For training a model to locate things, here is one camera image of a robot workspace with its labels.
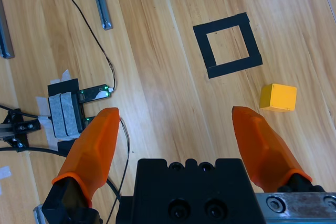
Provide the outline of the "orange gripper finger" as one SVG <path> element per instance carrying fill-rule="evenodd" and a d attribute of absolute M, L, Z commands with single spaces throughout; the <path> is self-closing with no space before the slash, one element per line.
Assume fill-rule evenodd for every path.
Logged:
<path fill-rule="evenodd" d="M 284 140 L 254 110 L 232 108 L 234 132 L 251 181 L 266 193 L 324 192 L 313 185 Z"/>
<path fill-rule="evenodd" d="M 119 123 L 118 108 L 105 108 L 75 140 L 41 208 L 48 223 L 102 223 L 92 198 L 108 180 Z"/>

